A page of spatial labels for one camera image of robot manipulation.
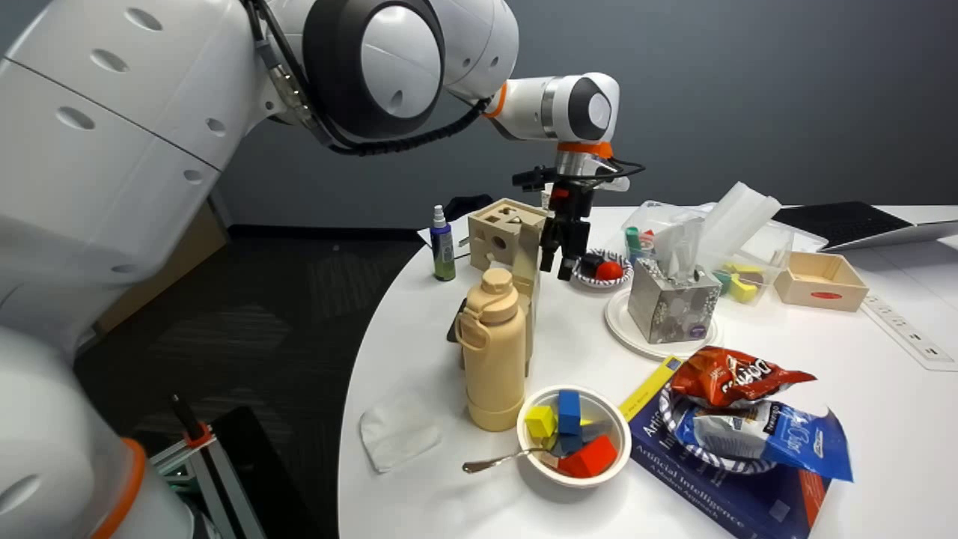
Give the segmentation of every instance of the red block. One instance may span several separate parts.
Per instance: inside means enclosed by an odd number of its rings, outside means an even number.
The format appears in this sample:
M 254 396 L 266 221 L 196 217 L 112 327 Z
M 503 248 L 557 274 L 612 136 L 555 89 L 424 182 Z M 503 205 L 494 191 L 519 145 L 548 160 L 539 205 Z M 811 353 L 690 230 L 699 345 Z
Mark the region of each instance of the red block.
M 617 461 L 617 444 L 608 435 L 599 435 L 597 440 L 584 444 L 578 453 L 566 456 L 560 461 L 560 473 L 566 476 L 599 476 Z

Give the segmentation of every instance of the white table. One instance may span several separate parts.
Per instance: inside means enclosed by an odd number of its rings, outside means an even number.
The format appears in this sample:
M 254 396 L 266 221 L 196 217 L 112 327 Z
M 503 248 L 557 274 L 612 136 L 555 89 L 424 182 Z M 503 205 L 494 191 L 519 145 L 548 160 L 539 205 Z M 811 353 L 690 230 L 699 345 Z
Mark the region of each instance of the white table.
M 621 247 L 632 211 L 597 211 L 593 247 Z M 898 206 L 912 221 L 955 220 L 958 206 Z M 889 307 L 958 357 L 958 236 L 852 256 Z M 557 536 L 727 536 L 642 464 L 578 503 L 542 497 L 515 464 L 464 476 L 464 459 L 515 449 L 515 435 L 485 435 L 464 420 L 458 351 L 451 321 L 480 278 L 468 260 L 456 281 L 433 278 L 424 248 L 383 296 L 356 357 L 338 453 L 343 539 L 557 539 Z M 542 277 L 536 357 L 527 389 L 584 383 L 627 399 L 654 362 L 629 353 L 603 323 L 608 295 L 582 295 Z M 858 482 L 829 489 L 814 536 L 955 536 L 958 531 L 958 374 L 927 371 L 870 316 L 720 302 L 720 345 L 808 369 L 819 383 L 786 392 L 799 408 L 832 408 L 853 446 Z M 361 413 L 419 392 L 443 446 L 377 476 L 361 444 Z

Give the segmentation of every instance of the plastic bottle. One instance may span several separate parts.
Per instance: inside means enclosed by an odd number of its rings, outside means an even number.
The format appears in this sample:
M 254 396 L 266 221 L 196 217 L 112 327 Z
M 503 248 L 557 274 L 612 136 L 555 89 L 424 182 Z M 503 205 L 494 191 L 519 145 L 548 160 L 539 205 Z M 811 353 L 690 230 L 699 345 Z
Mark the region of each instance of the plastic bottle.
M 456 338 L 464 353 L 471 420 L 485 431 L 513 428 L 524 401 L 527 313 L 509 269 L 483 274 L 458 316 Z
M 453 281 L 456 278 L 456 251 L 453 251 L 453 229 L 446 221 L 443 205 L 439 205 L 433 211 L 433 257 L 434 257 L 433 277 L 439 281 Z

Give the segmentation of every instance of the lid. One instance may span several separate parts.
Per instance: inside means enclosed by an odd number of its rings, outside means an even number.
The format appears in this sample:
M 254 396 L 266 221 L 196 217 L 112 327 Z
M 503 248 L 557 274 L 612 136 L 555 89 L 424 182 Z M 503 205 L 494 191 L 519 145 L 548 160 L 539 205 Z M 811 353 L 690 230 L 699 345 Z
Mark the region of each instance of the lid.
M 468 313 L 480 316 L 483 323 L 507 323 L 519 313 L 519 290 L 513 274 L 491 268 L 483 274 L 480 289 L 468 296 Z

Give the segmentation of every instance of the white bowl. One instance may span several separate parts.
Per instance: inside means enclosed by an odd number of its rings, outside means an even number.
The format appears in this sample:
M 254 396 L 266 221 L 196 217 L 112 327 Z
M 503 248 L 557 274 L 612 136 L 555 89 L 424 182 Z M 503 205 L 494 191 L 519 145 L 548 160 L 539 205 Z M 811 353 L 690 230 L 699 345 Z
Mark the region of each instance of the white bowl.
M 621 473 L 627 470 L 627 464 L 629 464 L 629 459 L 632 459 L 632 431 L 629 431 L 629 422 L 627 422 L 627 416 L 621 413 L 621 408 L 612 405 L 612 401 L 606 401 L 606 399 L 599 399 L 597 392 L 587 392 L 587 389 L 582 389 L 582 386 L 548 386 L 548 389 L 530 396 L 530 399 L 521 405 L 519 422 L 515 422 L 519 446 L 521 446 L 521 449 L 534 449 L 534 446 L 536 446 L 536 444 L 530 440 L 530 435 L 527 435 L 527 413 L 530 413 L 536 405 L 552 405 L 552 401 L 560 396 L 560 389 L 573 389 L 573 392 L 582 396 L 582 413 L 584 413 L 584 416 L 597 416 L 597 420 L 608 422 L 608 435 L 612 435 L 612 440 L 615 440 L 615 446 L 617 446 L 617 461 L 615 461 L 606 473 L 599 473 L 599 476 L 566 476 L 566 473 L 552 470 L 548 464 L 542 464 L 539 456 L 527 456 L 527 464 L 530 464 L 539 476 L 546 476 L 548 482 L 555 482 L 555 486 L 582 489 L 582 492 L 584 492 L 584 489 L 599 489 L 599 486 L 612 482 L 615 476 L 621 476 Z

